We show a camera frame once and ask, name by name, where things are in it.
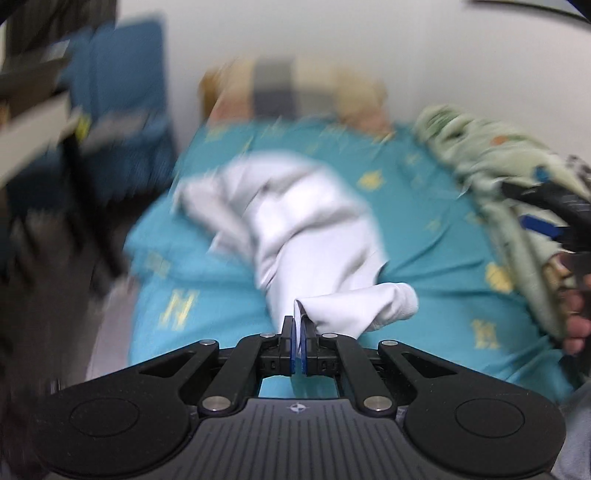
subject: mattress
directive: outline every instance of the mattress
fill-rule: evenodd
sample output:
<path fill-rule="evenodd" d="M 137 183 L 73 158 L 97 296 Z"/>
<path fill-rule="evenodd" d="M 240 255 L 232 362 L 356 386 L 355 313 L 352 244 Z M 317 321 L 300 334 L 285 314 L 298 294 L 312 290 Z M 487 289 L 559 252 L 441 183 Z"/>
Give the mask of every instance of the mattress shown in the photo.
<path fill-rule="evenodd" d="M 364 334 L 376 348 L 396 339 L 468 368 L 560 401 L 571 393 L 553 349 L 492 248 L 469 194 L 449 171 L 398 127 L 387 142 L 322 122 L 253 122 L 197 131 L 177 163 L 176 181 L 203 174 L 240 153 L 290 150 L 334 169 L 372 206 L 389 258 L 380 282 L 406 282 L 418 313 Z M 211 238 L 175 211 L 171 194 L 155 202 L 130 232 L 125 249 L 141 289 L 129 363 L 204 338 L 222 348 L 271 330 L 251 269 L 208 253 Z M 330 379 L 266 379 L 261 395 L 330 397 Z"/>

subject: wall-mounted object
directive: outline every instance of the wall-mounted object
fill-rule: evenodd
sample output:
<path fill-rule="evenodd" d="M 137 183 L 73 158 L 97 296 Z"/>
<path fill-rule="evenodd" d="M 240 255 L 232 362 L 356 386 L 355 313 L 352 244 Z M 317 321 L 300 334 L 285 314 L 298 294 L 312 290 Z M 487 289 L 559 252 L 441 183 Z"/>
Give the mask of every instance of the wall-mounted object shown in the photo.
<path fill-rule="evenodd" d="M 569 0 L 473 0 L 477 3 L 508 4 L 520 7 L 531 7 L 552 11 L 563 15 L 578 18 L 583 21 L 587 19 L 573 6 Z"/>

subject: table leg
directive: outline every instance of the table leg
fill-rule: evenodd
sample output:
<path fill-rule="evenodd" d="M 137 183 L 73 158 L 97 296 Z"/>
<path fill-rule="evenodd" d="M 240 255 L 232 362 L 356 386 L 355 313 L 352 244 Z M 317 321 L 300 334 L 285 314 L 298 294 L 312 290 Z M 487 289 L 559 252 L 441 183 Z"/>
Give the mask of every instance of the table leg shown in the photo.
<path fill-rule="evenodd" d="M 123 256 L 114 247 L 104 208 L 99 204 L 94 186 L 82 164 L 78 140 L 74 134 L 62 142 L 63 161 L 72 179 L 72 188 L 82 216 L 111 274 L 118 278 L 126 273 Z"/>

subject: white wall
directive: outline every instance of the white wall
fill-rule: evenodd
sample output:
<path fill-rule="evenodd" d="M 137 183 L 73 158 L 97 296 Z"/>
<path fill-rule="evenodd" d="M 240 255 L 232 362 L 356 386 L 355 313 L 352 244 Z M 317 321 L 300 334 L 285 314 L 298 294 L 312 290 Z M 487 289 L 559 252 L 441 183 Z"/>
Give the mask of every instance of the white wall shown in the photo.
<path fill-rule="evenodd" d="M 522 125 L 561 154 L 591 160 L 591 28 L 467 0 L 120 0 L 119 16 L 159 12 L 178 146 L 199 124 L 197 84 L 246 54 L 314 54 L 385 80 L 394 120 L 454 102 Z"/>
<path fill-rule="evenodd" d="M 428 2 L 415 114 L 457 103 L 591 161 L 591 27 L 530 9 Z"/>
<path fill-rule="evenodd" d="M 386 81 L 394 119 L 410 120 L 414 37 L 423 0 L 120 0 L 119 18 L 165 20 L 168 100 L 178 145 L 199 125 L 197 84 L 208 67 L 247 54 L 345 60 Z"/>

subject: finger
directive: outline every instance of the finger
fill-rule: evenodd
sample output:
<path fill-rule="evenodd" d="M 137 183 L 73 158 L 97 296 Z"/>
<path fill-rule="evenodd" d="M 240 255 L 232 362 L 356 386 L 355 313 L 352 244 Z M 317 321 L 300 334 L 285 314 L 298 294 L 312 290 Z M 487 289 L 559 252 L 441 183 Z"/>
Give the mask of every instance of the finger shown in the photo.
<path fill-rule="evenodd" d="M 583 350 L 585 341 L 580 338 L 567 338 L 562 343 L 562 348 L 569 355 L 576 355 Z"/>
<path fill-rule="evenodd" d="M 566 303 L 566 307 L 571 312 L 580 312 L 583 310 L 584 300 L 578 290 L 566 290 L 562 297 Z"/>
<path fill-rule="evenodd" d="M 572 316 L 566 321 L 566 332 L 571 338 L 587 338 L 591 335 L 591 320 Z"/>

